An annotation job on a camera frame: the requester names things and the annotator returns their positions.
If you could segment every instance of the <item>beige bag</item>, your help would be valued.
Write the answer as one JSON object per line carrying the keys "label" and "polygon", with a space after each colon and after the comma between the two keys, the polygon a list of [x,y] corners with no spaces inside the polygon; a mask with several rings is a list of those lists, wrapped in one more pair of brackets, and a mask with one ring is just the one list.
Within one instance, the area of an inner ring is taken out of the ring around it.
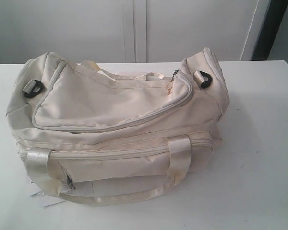
{"label": "beige bag", "polygon": [[[26,63],[7,119],[30,178],[48,195],[110,205],[147,200],[204,168],[220,141],[228,92],[208,48],[173,76],[118,76],[46,53]],[[62,181],[167,175],[161,187],[104,197],[61,193]]]}

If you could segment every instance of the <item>cream duffel bag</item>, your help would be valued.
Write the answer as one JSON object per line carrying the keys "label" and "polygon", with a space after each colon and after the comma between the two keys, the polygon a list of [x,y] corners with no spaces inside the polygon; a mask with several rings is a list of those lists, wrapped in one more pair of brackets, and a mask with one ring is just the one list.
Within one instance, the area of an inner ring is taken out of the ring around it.
{"label": "cream duffel bag", "polygon": [[[29,177],[45,194],[111,205],[159,196],[204,168],[220,141],[216,124],[229,103],[222,70],[208,48],[172,76],[114,75],[46,53],[26,63],[7,119]],[[167,175],[157,188],[77,197],[73,183]]]}

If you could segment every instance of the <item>bag handle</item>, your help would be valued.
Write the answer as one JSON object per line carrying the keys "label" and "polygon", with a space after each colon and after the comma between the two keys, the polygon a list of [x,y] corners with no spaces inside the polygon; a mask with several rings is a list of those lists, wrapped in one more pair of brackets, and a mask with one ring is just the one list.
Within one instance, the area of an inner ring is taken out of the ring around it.
{"label": "bag handle", "polygon": [[141,77],[146,77],[147,78],[147,76],[154,76],[154,77],[159,78],[159,79],[163,79],[164,78],[164,75],[161,74],[161,73],[150,72],[150,73],[143,74],[141,76],[137,76],[136,78],[130,79],[130,78],[126,78],[126,76],[116,75],[116,74],[110,73],[110,72],[102,69],[101,67],[99,67],[99,65],[97,65],[93,61],[83,61],[83,62],[81,62],[80,65],[84,66],[84,67],[86,67],[88,69],[92,69],[92,70],[94,70],[96,72],[101,71],[101,72],[105,73],[106,77],[110,78],[113,81],[116,81],[116,80],[135,80],[135,79],[139,79]]}
{"label": "bag handle", "polygon": [[188,136],[168,138],[170,164],[167,172],[169,181],[157,188],[131,194],[110,195],[101,197],[78,197],[59,192],[61,181],[52,179],[47,173],[47,161],[51,150],[32,148],[27,155],[27,173],[44,193],[78,204],[117,205],[149,200],[164,194],[180,183],[186,176],[191,162],[191,143]]}

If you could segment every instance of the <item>table surface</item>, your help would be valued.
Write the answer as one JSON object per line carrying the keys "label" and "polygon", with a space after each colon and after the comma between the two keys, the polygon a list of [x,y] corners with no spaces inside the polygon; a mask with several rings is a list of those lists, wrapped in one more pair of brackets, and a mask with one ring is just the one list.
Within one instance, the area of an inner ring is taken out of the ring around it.
{"label": "table surface", "polygon": [[[134,204],[42,208],[25,194],[25,169],[5,119],[23,65],[0,65],[0,229],[288,230],[288,64],[221,62],[230,106],[223,145],[202,172]],[[179,63],[101,64],[112,72],[171,75]]]}

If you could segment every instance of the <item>small charm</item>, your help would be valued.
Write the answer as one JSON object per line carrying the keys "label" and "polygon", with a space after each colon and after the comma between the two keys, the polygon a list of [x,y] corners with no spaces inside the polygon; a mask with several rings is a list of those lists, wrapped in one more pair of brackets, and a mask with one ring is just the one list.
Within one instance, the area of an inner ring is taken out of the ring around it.
{"label": "small charm", "polygon": [[173,81],[174,81],[174,77],[176,76],[176,74],[179,72],[179,69],[175,70],[172,76],[172,79],[167,83],[167,91],[168,91],[168,95],[170,95],[172,93],[172,89],[173,89]]}

